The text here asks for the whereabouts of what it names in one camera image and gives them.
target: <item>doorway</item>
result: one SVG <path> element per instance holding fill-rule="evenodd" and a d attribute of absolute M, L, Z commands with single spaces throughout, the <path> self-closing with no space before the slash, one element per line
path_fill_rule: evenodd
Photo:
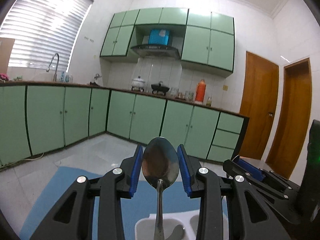
<path fill-rule="evenodd" d="M 312 100 L 309 58 L 284 67 L 280 118 L 266 163 L 289 178 L 305 141 Z"/>
<path fill-rule="evenodd" d="M 250 119 L 240 156 L 261 159 L 273 124 L 278 86 L 279 66 L 247 51 L 240 114 Z"/>

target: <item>spoon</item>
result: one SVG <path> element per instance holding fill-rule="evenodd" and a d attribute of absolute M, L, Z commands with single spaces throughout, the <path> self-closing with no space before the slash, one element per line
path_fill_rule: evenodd
<path fill-rule="evenodd" d="M 171 143 L 163 137 L 152 139 L 144 150 L 142 173 L 147 182 L 157 190 L 157 216 L 154 240 L 164 240 L 162 194 L 177 179 L 179 160 Z"/>

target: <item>brown countertop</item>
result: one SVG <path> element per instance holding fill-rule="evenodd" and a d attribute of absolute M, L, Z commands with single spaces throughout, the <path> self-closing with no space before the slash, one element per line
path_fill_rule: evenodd
<path fill-rule="evenodd" d="M 0 82 L 0 86 L 57 86 L 57 87 L 83 87 L 83 88 L 109 89 L 109 90 L 121 91 L 121 92 L 126 92 L 126 93 L 137 94 L 137 95 L 144 95 L 144 96 L 149 96 L 149 97 L 167 99 L 170 101 L 184 103 L 184 104 L 188 104 L 188 105 L 192 105 L 192 106 L 199 106 L 199 107 L 203 107 L 203 108 L 207 108 L 207 109 L 212 109 L 212 110 L 224 112 L 227 114 L 236 115 L 239 117 L 247 117 L 247 116 L 239 114 L 239 113 L 234 113 L 234 112 L 227 111 L 227 110 L 213 107 L 213 106 L 199 105 L 194 102 L 189 102 L 189 101 L 186 101 L 183 99 L 170 98 L 168 96 L 165 97 L 165 96 L 160 96 L 160 95 L 153 95 L 153 94 L 147 93 L 147 92 L 131 91 L 131 90 L 125 90 L 125 89 L 115 89 L 115 88 L 100 87 L 100 86 L 93 86 L 93 85 L 83 85 L 83 84 L 76 84 L 76 83 L 60 83 L 60 82 L 46 82 L 46 81 L 43 81 L 43 82 L 39 82 L 39 81 L 8 81 L 6 83 Z"/>

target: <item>white blind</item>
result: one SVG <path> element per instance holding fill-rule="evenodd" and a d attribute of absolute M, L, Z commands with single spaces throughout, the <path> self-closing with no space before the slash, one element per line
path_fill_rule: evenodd
<path fill-rule="evenodd" d="M 0 29 L 0 37 L 15 39 L 8 66 L 47 68 L 59 53 L 58 70 L 66 71 L 91 4 L 92 0 L 16 0 Z"/>

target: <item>chrome faucet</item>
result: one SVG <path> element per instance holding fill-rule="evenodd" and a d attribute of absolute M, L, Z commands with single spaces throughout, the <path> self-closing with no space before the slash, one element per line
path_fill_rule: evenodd
<path fill-rule="evenodd" d="M 46 70 L 47 72 L 49 72 L 50 66 L 51 66 L 51 64 L 52 64 L 52 61 L 53 61 L 53 59 L 54 59 L 54 57 L 55 57 L 56 55 L 58 56 L 58 60 L 57 60 L 56 70 L 55 70 L 54 75 L 53 75 L 53 82 L 56 82 L 56 81 L 57 81 L 57 70 L 58 70 L 58 65 L 59 65 L 59 54 L 58 54 L 58 53 L 56 53 L 56 54 L 53 55 L 53 57 L 52 57 L 52 59 L 51 59 L 51 62 L 50 62 L 50 64 L 49 64 L 49 67 L 48 67 L 47 70 Z"/>

